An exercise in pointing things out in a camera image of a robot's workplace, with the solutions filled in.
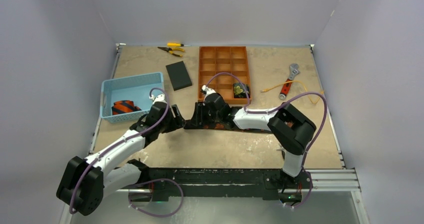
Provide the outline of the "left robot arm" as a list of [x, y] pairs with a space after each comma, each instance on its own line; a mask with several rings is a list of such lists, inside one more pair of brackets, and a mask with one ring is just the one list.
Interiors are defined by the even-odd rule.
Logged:
[[69, 206], [69, 213], [91, 214], [104, 197], [126, 186], [149, 188], [150, 195], [170, 182], [165, 177], [154, 179], [149, 168], [138, 160], [125, 159], [157, 140], [160, 134], [182, 128], [182, 118], [177, 105], [155, 101], [149, 113], [105, 149], [87, 157], [73, 157], [66, 165], [56, 191], [56, 197]]

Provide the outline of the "dark orange floral tie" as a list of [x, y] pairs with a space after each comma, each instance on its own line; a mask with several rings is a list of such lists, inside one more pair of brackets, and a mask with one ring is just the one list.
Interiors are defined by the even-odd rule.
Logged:
[[232, 132], [246, 132], [246, 133], [262, 133], [271, 134], [270, 130], [247, 128], [241, 129], [234, 123], [214, 121], [214, 120], [197, 120], [191, 119], [186, 120], [183, 127], [185, 130], [219, 130], [219, 131], [232, 131]]

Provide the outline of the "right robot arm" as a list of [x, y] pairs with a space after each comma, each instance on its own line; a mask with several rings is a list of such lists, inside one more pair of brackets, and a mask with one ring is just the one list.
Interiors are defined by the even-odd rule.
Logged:
[[285, 151], [280, 180], [288, 188], [300, 182], [305, 155], [316, 140], [317, 126], [290, 102], [268, 109], [230, 106], [219, 93], [208, 94], [196, 102], [186, 130], [214, 129], [272, 134]]

